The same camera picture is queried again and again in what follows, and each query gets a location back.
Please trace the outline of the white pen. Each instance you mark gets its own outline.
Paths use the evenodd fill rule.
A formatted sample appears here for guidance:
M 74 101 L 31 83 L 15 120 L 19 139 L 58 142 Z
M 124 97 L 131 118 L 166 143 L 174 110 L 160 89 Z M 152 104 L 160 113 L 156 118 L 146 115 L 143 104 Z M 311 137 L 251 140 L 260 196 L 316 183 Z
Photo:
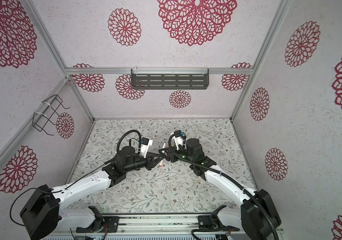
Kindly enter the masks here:
M 166 147 L 166 143 L 164 142 L 164 143 L 163 143 L 163 146 L 162 146 L 162 149 L 164 149 L 165 147 Z M 163 156 L 164 153 L 165 153 L 165 150 L 162 150 L 162 151 L 161 151 L 161 155 L 162 155 L 162 158 L 163 158 L 163 159 L 164 159 L 164 156 Z M 159 165 L 158 165 L 159 167 L 162 167 L 162 165 L 163 165 L 163 159 L 159 162 Z

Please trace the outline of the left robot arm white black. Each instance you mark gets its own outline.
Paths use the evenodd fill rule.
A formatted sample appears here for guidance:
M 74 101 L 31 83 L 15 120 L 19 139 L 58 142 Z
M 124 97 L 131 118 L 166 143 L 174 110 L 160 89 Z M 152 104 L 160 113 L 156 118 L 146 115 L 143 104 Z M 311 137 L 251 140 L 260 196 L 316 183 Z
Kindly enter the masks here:
M 79 229 L 86 233 L 98 232 L 106 227 L 102 213 L 95 206 L 84 209 L 69 209 L 74 202 L 90 194 L 106 190 L 126 179 L 126 174 L 141 169 L 152 170 L 163 159 L 165 150 L 151 153 L 148 148 L 152 140 L 138 135 L 138 147 L 132 145 L 120 148 L 122 140 L 133 131 L 126 132 L 118 141 L 114 157 L 104 165 L 80 179 L 58 187 L 42 185 L 20 211 L 22 227 L 30 239 L 41 240 L 54 231 Z

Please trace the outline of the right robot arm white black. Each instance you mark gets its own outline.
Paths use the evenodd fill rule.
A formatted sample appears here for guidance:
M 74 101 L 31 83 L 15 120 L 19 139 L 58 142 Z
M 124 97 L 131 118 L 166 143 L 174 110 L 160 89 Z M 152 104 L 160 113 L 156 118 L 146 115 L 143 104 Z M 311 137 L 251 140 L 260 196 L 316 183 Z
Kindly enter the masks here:
M 227 174 L 206 156 L 199 139 L 187 139 L 183 132 L 176 131 L 158 152 L 169 162 L 189 164 L 196 176 L 216 186 L 239 207 L 239 211 L 224 207 L 214 213 L 220 231 L 243 230 L 251 240 L 266 240 L 269 236 L 279 239 L 277 228 L 282 221 L 270 194 L 247 187 Z

